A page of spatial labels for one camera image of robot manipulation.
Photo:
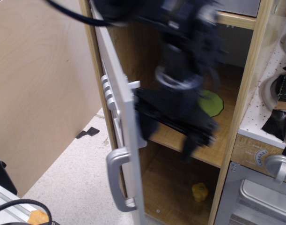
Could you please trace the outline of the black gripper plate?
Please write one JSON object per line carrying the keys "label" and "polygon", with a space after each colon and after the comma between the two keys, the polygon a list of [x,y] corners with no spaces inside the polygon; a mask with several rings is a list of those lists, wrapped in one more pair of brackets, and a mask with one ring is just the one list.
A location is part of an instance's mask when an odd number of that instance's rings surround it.
{"label": "black gripper plate", "polygon": [[218,128],[217,122],[198,104],[201,90],[201,86],[187,90],[136,88],[135,109],[143,139],[148,140],[157,131],[158,123],[163,123],[187,136],[180,161],[190,162],[198,146],[213,141],[213,132]]}

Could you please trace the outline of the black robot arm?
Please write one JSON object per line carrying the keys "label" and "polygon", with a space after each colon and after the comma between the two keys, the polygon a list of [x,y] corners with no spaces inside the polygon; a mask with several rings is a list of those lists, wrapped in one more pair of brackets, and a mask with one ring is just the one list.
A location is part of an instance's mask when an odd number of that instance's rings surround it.
{"label": "black robot arm", "polygon": [[215,65],[224,50],[217,34],[217,2],[214,0],[95,0],[102,18],[91,19],[54,1],[61,13],[95,27],[131,21],[144,23],[161,33],[162,57],[155,70],[159,89],[137,88],[135,109],[140,131],[148,139],[158,123],[186,136],[180,159],[188,162],[199,146],[209,145],[217,123],[200,106],[206,75],[213,88],[220,87]]}

